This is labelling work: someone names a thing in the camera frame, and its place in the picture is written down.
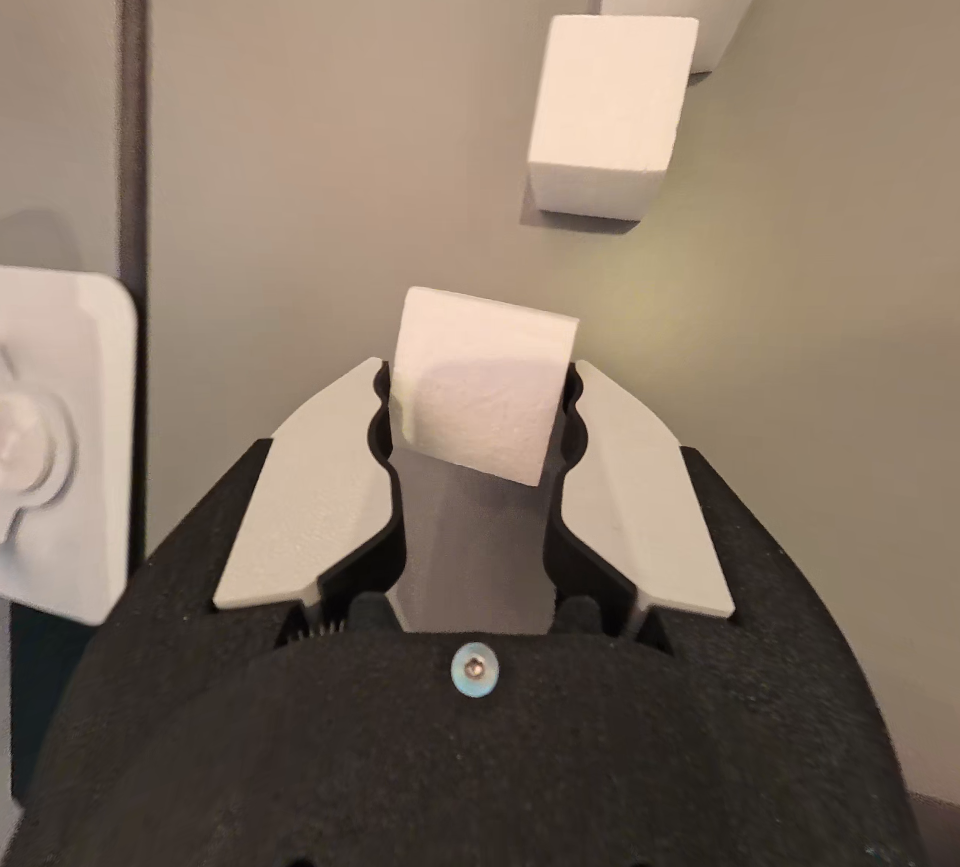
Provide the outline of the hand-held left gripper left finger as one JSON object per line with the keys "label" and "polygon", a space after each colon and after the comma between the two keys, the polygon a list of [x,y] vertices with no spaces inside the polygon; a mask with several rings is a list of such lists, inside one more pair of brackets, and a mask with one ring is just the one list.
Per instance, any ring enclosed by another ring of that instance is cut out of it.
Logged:
{"label": "hand-held left gripper left finger", "polygon": [[310,397],[269,449],[213,594],[220,611],[293,602],[344,623],[406,564],[390,463],[390,369],[371,357]]}

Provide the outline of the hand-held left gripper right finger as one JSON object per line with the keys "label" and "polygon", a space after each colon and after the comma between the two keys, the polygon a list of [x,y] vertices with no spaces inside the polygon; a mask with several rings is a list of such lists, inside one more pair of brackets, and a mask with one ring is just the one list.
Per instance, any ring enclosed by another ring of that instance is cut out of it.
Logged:
{"label": "hand-held left gripper right finger", "polygon": [[636,637],[653,610],[729,620],[736,605],[678,439],[592,363],[568,371],[543,566],[558,604],[587,598]]}

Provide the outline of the white and wooden document stand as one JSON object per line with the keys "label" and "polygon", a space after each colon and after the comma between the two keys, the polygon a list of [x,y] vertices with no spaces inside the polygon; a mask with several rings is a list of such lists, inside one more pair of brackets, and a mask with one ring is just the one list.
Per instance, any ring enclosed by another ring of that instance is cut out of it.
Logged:
{"label": "white and wooden document stand", "polygon": [[101,273],[1,268],[1,593],[85,625],[128,578],[138,311]]}

